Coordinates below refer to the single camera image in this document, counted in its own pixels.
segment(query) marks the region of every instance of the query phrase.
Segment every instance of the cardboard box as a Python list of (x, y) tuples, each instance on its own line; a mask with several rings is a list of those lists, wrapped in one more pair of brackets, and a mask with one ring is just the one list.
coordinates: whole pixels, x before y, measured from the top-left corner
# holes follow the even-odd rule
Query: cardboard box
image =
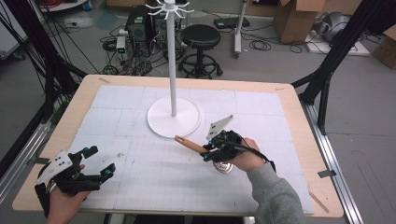
[(274, 27), (280, 42), (304, 43), (325, 0), (279, 0)]
[(376, 47), (373, 56), (391, 69), (396, 69), (396, 24), (384, 32), (386, 38)]
[(361, 0), (326, 0), (323, 12), (341, 12), (344, 15), (351, 16), (360, 4)]
[(274, 17), (275, 12), (276, 7), (274, 6), (257, 5), (253, 4), (253, 0), (248, 0), (245, 14), (250, 16)]

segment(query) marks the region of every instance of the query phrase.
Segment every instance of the human hand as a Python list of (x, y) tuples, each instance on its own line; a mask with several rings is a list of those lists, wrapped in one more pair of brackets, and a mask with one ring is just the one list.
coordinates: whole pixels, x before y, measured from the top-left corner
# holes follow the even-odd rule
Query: human hand
[(49, 216), (47, 224), (66, 224), (69, 223), (78, 212), (82, 202), (90, 194), (90, 191), (79, 192), (75, 196), (62, 193), (58, 187), (49, 195)]
[[(260, 151), (259, 146), (256, 142), (250, 138), (244, 138), (242, 140), (242, 146), (251, 147)], [(259, 168), (265, 164), (264, 160), (251, 152), (242, 152), (232, 160), (226, 161), (228, 163), (234, 164), (239, 169), (249, 172), (256, 168)]]

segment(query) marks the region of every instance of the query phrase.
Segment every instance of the chair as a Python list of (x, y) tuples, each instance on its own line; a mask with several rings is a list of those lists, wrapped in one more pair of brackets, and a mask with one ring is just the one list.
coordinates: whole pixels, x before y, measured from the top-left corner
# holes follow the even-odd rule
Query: chair
[[(186, 78), (194, 76), (209, 77), (209, 79), (212, 79), (210, 75), (215, 70), (218, 76), (223, 74), (216, 60), (204, 54), (204, 50), (213, 49), (220, 42), (220, 33), (218, 30), (208, 25), (191, 25), (181, 32), (181, 40), (187, 46), (197, 49), (196, 54), (186, 56), (178, 65), (178, 71), (184, 71), (187, 74)], [(189, 61), (189, 59), (195, 57), (195, 62)]]

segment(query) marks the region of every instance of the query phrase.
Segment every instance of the floor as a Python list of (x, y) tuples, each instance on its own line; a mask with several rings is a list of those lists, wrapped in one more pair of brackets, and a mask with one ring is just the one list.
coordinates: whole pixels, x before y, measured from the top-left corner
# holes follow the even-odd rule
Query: floor
[[(57, 14), (57, 18), (76, 12), (80, 12), (80, 9), (66, 10)], [(109, 36), (111, 30), (125, 24), (125, 13), (99, 7), (85, 15), (92, 18), (92, 26), (71, 30), (69, 35), (96, 70), (102, 71), (107, 60), (99, 39)], [(191, 21), (213, 25), (216, 18), (201, 12), (199, 16), (192, 16)], [(251, 24), (244, 33), (276, 36), (272, 26), (248, 31), (271, 24), (271, 19), (248, 19)], [(97, 74), (66, 35), (61, 36), (73, 64), (90, 74)], [(220, 43), (208, 52), (218, 60), (224, 71), (221, 77), (214, 75), (214, 79), (291, 83), (315, 71), (325, 58), (324, 54), (307, 52), (304, 46), (299, 49), (292, 47), (293, 51), (301, 51), (295, 53), (290, 50), (290, 46), (270, 43), (271, 49), (264, 51), (251, 49), (249, 43), (250, 40), (242, 41), (243, 52), (235, 59), (233, 33), (221, 33)], [(375, 43), (367, 40), (362, 41), (362, 44), (370, 52), (376, 47)], [(147, 76), (167, 77), (165, 62), (165, 59), (160, 59), (153, 63), (157, 67)], [(184, 75), (177, 72), (177, 77)], [(347, 56), (332, 78), (326, 131), (364, 223), (396, 223), (396, 174), (393, 172), (396, 169), (395, 86), (395, 70), (390, 70), (371, 55)], [(3, 158), (44, 101), (43, 91), (29, 60), (0, 61), (0, 94), (0, 120), (3, 127), (0, 131), (0, 157)], [(0, 217), (6, 217), (7, 223), (45, 222), (41, 213), (23, 213), (12, 209), (12, 201), (30, 168), (31, 164), (28, 164), (0, 204)], [(102, 223), (104, 217), (104, 214), (78, 214), (72, 223)], [(127, 222), (132, 223), (132, 217), (127, 219), (131, 219)], [(309, 217), (307, 222), (348, 223), (345, 217)]]

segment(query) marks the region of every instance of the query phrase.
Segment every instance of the white pole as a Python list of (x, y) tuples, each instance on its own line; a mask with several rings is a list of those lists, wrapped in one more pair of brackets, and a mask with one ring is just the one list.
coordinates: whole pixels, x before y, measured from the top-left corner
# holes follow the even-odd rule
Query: white pole
[[(175, 6), (175, 1), (165, 1), (166, 8), (172, 9)], [(168, 62), (169, 62), (169, 77), (171, 81), (171, 104), (172, 117), (177, 115), (177, 97), (176, 97), (176, 56), (175, 56), (175, 13), (168, 12), (166, 20), (166, 35), (168, 39)]]

